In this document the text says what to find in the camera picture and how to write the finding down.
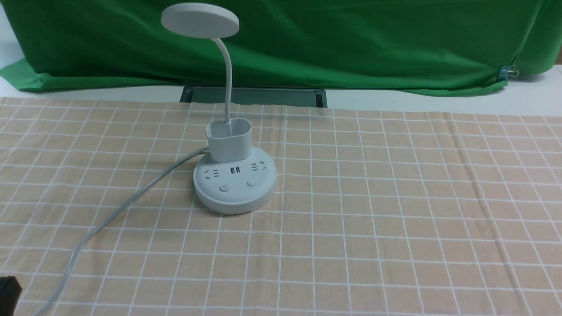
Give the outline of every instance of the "power cord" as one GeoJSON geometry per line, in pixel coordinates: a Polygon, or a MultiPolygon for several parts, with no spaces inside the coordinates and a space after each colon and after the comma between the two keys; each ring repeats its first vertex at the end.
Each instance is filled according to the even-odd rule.
{"type": "Polygon", "coordinates": [[[65,270],[65,272],[62,276],[62,280],[58,284],[54,293],[51,295],[51,297],[49,297],[49,299],[43,305],[41,305],[41,307],[33,314],[33,316],[41,316],[45,311],[47,311],[47,309],[51,306],[51,304],[53,304],[55,301],[58,300],[58,297],[61,295],[62,290],[65,288],[66,284],[69,281],[70,274],[72,273],[72,270],[74,269],[74,265],[76,264],[76,260],[78,259],[78,255],[80,254],[80,250],[82,250],[84,245],[92,237],[94,237],[105,226],[107,226],[115,218],[117,218],[117,216],[119,216],[121,213],[123,213],[123,211],[126,210],[127,207],[129,207],[132,203],[134,203],[141,196],[143,196],[143,194],[145,194],[150,188],[152,188],[158,181],[160,181],[163,177],[165,177],[167,174],[169,174],[172,170],[176,169],[181,164],[183,164],[184,162],[194,158],[195,156],[206,152],[207,150],[209,150],[208,147],[201,148],[201,149],[196,150],[196,151],[192,152],[191,154],[181,158],[180,160],[176,161],[173,165],[169,166],[166,170],[162,171],[162,173],[160,173],[154,179],[152,179],[150,182],[148,182],[147,185],[145,185],[144,187],[142,187],[141,189],[136,191],[135,194],[133,194],[125,203],[123,203],[123,205],[119,206],[119,208],[115,212],[113,212],[106,220],[104,220],[103,223],[101,223],[99,226],[97,226],[93,231],[89,232],[84,237],[84,239],[82,239],[78,243],[76,248],[74,248],[74,251],[72,252],[72,255],[70,256],[69,263],[66,266],[66,270],[65,270]]]}

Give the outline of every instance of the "lamp base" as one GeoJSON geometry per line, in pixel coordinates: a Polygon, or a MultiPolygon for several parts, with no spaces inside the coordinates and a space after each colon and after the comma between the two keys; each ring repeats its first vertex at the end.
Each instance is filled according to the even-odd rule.
{"type": "Polygon", "coordinates": [[[248,158],[226,163],[215,162],[206,154],[193,171],[199,200],[209,209],[228,215],[264,206],[275,191],[276,179],[275,162],[257,147],[252,147],[248,158]]]}

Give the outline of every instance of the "metal clip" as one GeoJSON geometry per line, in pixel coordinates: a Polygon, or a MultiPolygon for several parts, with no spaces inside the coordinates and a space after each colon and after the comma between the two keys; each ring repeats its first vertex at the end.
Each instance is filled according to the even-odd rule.
{"type": "Polygon", "coordinates": [[[519,76],[519,70],[516,70],[515,65],[503,66],[500,69],[500,73],[497,78],[499,81],[507,80],[508,77],[517,78],[519,76]]]}

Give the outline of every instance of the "green backdrop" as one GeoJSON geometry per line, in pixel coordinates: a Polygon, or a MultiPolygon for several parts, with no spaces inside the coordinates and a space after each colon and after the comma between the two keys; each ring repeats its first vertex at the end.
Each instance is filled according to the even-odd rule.
{"type": "MultiPolygon", "coordinates": [[[[0,71],[17,89],[224,85],[210,40],[168,32],[179,0],[2,0],[25,59],[0,71]]],[[[561,0],[213,0],[235,12],[225,40],[236,86],[405,89],[437,95],[505,86],[552,67],[561,0]]]]}

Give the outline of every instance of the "dark rectangular object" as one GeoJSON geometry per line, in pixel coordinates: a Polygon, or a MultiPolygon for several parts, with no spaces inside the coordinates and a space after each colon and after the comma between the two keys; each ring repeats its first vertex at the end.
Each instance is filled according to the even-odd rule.
{"type": "Polygon", "coordinates": [[[0,316],[13,316],[21,290],[16,277],[0,277],[0,316]]]}
{"type": "MultiPolygon", "coordinates": [[[[224,87],[186,86],[180,102],[223,103],[224,87]]],[[[240,105],[287,105],[328,107],[323,89],[232,88],[232,103],[240,105]]]]}

